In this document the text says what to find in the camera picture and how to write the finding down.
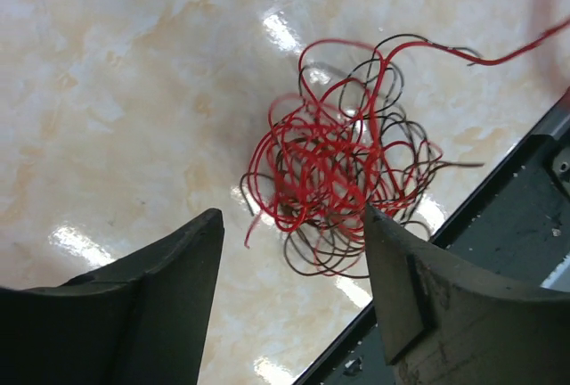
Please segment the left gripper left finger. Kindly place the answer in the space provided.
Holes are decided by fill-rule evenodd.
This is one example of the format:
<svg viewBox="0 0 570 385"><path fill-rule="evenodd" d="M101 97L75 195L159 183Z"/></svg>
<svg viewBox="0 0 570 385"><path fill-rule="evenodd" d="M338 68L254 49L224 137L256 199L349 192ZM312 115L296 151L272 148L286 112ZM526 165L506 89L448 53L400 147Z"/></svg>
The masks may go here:
<svg viewBox="0 0 570 385"><path fill-rule="evenodd" d="M208 209L60 286L2 289L2 383L196 383L223 242Z"/></svg>

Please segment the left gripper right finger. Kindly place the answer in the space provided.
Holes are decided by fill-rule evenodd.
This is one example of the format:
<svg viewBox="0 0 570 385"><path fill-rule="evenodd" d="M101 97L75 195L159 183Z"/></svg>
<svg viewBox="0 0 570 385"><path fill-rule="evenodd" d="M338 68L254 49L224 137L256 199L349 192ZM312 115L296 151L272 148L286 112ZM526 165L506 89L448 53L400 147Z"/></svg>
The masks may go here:
<svg viewBox="0 0 570 385"><path fill-rule="evenodd" d="M567 384L569 295L522 283L364 213L373 305L398 384Z"/></svg>

